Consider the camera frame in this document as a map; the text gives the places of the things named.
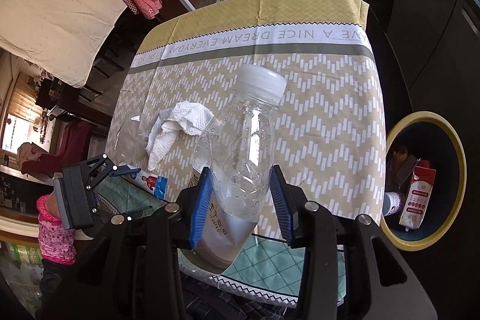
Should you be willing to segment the hand in pink sleeve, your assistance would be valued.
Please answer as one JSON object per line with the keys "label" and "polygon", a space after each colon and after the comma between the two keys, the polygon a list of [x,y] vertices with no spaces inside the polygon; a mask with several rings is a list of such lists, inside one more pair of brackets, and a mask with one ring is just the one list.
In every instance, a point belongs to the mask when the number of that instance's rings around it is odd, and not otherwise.
{"label": "hand in pink sleeve", "polygon": [[37,200],[38,220],[40,222],[48,222],[54,225],[61,224],[59,209],[55,197],[55,193],[41,196]]}

